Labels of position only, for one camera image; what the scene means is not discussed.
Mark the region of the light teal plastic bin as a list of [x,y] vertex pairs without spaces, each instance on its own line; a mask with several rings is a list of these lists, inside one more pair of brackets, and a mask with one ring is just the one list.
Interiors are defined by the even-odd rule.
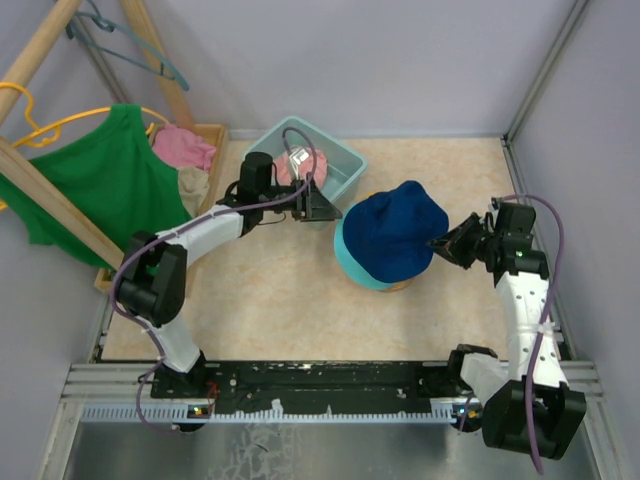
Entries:
[[311,140],[317,153],[326,157],[328,173],[320,190],[337,209],[345,212],[355,200],[360,177],[366,171],[368,162],[362,155],[315,125],[296,116],[286,117],[245,153],[264,152],[276,159],[286,152],[282,131],[288,127],[301,130]]

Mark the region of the pink hat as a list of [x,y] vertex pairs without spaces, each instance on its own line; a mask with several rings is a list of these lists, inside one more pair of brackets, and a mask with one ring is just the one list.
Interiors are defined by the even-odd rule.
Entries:
[[279,184],[289,185],[293,180],[306,179],[308,174],[313,172],[313,178],[319,188],[322,188],[327,175],[328,175],[328,161],[326,156],[321,150],[316,151],[316,157],[313,157],[313,153],[309,147],[304,147],[310,154],[309,159],[301,167],[300,177],[298,179],[292,179],[289,175],[286,160],[288,158],[287,152],[282,153],[274,160],[276,169],[276,180]]

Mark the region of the turquoise bucket hat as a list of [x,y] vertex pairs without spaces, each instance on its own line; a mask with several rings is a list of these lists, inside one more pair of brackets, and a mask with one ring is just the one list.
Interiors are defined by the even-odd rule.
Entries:
[[344,220],[341,219],[335,228],[333,248],[336,261],[345,275],[355,284],[373,291],[384,291],[392,284],[381,282],[372,277],[351,255],[343,237]]

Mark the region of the dark blue bucket hat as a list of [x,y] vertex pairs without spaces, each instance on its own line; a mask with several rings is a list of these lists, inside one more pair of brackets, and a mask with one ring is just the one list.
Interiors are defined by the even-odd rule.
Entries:
[[449,229],[449,218],[415,180],[353,204],[343,237],[353,258],[375,279],[394,284],[424,272],[433,258],[427,243]]

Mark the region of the wooden hat stand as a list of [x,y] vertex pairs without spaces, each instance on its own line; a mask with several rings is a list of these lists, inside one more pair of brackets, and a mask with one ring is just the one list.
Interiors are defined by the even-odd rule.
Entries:
[[401,282],[396,282],[394,284],[392,284],[391,286],[382,289],[382,292],[384,293],[394,293],[394,292],[398,292],[398,291],[402,291],[404,289],[406,289],[407,287],[409,287],[411,285],[411,283],[413,282],[412,279],[408,279],[408,280],[404,280]]

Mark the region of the wooden clothes rack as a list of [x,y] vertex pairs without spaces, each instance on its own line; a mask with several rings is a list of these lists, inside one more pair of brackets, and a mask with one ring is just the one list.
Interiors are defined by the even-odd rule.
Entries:
[[[164,48],[146,3],[143,1],[122,1],[120,5],[133,32],[147,43],[143,48],[146,59],[150,60],[153,66],[158,66],[160,61],[152,59],[152,51],[157,50],[159,54],[163,54]],[[1,95],[2,120],[5,120],[11,113],[21,93],[20,89],[31,81],[79,7],[78,1],[55,3],[5,73],[2,81],[9,83],[13,91]],[[176,86],[172,80],[160,80],[158,84],[177,124],[195,134],[202,135],[205,140],[212,142],[216,147],[213,165],[209,172],[210,190],[199,209],[200,212],[204,212],[214,203],[214,193],[219,182],[219,170],[224,161],[229,140],[228,130],[222,124],[197,124],[181,88]],[[108,239],[6,139],[1,140],[1,173],[75,234],[110,267],[120,266],[124,257],[121,249]]]

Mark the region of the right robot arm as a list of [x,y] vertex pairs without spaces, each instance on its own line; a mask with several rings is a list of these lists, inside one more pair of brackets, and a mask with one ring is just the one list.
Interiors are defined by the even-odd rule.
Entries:
[[494,198],[484,216],[471,214],[429,246],[463,269],[484,264],[507,325],[508,365],[489,348],[459,345],[450,355],[448,387],[480,402],[486,446],[526,454],[539,467],[542,459],[564,456],[586,399],[570,387],[556,352],[550,310],[561,264],[534,248],[535,221],[535,209],[518,196]]

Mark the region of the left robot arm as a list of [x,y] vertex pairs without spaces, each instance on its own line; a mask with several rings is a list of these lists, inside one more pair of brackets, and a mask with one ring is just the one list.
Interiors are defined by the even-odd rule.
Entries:
[[207,371],[198,366],[204,355],[182,318],[188,270],[214,249],[251,232],[266,211],[288,212],[301,222],[342,217],[311,173],[289,185],[277,184],[273,158],[251,152],[241,163],[239,180],[204,214],[164,232],[136,233],[112,281],[114,309],[148,332],[160,364],[174,372],[172,383],[186,396],[201,394],[208,384]]

